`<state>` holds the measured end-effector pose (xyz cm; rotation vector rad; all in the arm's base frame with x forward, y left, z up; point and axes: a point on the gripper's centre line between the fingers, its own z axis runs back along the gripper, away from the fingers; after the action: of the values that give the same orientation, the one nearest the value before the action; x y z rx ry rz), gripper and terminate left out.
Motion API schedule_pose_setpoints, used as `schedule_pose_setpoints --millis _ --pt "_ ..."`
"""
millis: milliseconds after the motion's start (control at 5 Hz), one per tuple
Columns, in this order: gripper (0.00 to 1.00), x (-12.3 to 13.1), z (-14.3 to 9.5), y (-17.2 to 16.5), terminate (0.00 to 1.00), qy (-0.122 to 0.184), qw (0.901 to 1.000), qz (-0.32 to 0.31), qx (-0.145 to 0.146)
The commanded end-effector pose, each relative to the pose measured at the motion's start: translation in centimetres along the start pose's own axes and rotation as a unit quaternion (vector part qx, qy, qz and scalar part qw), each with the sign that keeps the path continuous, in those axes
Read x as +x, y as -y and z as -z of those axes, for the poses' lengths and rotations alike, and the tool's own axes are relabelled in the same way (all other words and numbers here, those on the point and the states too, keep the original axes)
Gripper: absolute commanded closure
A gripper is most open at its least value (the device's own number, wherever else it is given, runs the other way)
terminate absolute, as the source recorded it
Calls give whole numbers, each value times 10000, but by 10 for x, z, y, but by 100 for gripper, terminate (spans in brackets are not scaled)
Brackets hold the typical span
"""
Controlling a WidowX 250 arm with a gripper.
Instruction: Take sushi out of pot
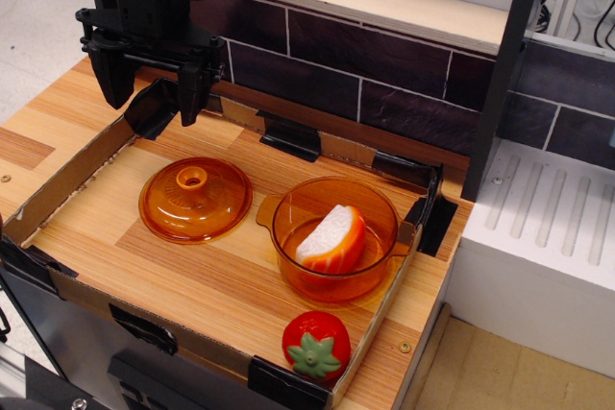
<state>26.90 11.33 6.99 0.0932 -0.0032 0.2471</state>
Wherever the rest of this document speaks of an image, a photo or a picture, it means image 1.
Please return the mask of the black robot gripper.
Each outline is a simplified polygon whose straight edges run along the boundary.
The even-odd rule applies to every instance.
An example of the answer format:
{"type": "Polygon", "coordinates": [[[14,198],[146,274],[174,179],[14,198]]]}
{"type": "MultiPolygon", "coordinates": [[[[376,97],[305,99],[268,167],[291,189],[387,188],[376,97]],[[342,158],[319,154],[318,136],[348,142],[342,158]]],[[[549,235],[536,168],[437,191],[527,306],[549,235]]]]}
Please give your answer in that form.
{"type": "Polygon", "coordinates": [[[134,93],[140,65],[178,73],[178,104],[184,127],[207,105],[211,82],[221,77],[224,40],[190,18],[204,0],[115,0],[112,7],[83,8],[83,50],[88,53],[107,103],[120,109],[134,93]]]}

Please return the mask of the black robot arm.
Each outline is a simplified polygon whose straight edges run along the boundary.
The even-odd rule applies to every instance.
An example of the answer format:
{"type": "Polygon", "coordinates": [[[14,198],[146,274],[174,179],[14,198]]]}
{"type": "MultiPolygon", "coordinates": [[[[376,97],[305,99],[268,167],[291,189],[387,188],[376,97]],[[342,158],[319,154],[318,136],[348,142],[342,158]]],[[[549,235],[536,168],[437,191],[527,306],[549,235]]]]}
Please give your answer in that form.
{"type": "Polygon", "coordinates": [[[192,21],[195,0],[115,1],[113,8],[76,13],[83,49],[107,102],[119,109],[128,101],[141,66],[174,72],[173,104],[183,126],[193,124],[221,77],[223,39],[192,21]]]}

